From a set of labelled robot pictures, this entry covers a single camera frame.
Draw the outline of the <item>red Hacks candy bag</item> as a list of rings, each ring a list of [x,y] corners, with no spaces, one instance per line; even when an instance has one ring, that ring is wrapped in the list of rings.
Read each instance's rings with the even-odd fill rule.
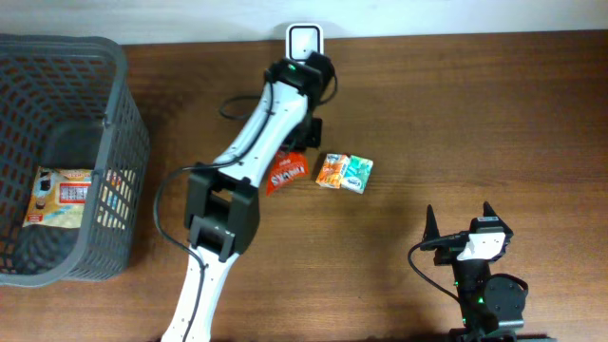
[[[293,182],[296,178],[308,175],[309,165],[303,153],[278,152],[269,173],[266,195],[271,196],[276,190]]]

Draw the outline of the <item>orange tissue pack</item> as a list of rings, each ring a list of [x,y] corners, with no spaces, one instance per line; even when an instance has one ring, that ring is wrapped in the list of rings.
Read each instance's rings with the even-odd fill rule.
[[[339,189],[351,158],[346,154],[328,154],[315,182],[321,187]]]

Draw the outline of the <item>teal tissue pack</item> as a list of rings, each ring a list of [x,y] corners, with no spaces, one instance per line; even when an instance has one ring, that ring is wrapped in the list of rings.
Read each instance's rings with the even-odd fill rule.
[[[341,181],[341,187],[357,194],[363,194],[370,178],[372,168],[372,160],[351,155],[350,163]]]

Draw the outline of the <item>beige snack bag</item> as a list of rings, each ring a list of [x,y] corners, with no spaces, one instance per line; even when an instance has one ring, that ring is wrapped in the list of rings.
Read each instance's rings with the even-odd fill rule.
[[[92,170],[40,167],[34,178],[24,227],[41,224],[76,229],[81,226],[86,197],[92,184]],[[100,209],[96,221],[104,227],[125,229],[134,195],[131,184],[137,176],[132,170],[108,171],[101,186]]]

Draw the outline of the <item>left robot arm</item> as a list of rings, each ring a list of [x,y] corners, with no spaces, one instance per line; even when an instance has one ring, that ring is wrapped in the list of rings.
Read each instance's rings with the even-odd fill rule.
[[[264,72],[258,104],[237,137],[210,164],[171,172],[188,177],[184,226],[186,276],[164,341],[208,341],[225,280],[251,245],[260,223],[259,186],[279,152],[303,152],[321,144],[314,110],[329,101],[337,83],[332,60],[313,52],[283,58]]]

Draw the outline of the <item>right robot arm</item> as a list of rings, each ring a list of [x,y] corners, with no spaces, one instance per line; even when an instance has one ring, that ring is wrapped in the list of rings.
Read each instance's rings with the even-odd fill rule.
[[[422,241],[412,251],[432,251],[436,266],[449,266],[453,293],[426,275],[421,278],[450,296],[460,307],[463,327],[448,333],[450,341],[550,341],[546,334],[521,335],[528,284],[508,274],[492,274],[490,265],[506,253],[513,231],[488,202],[466,231],[442,236],[433,208],[427,207]]]

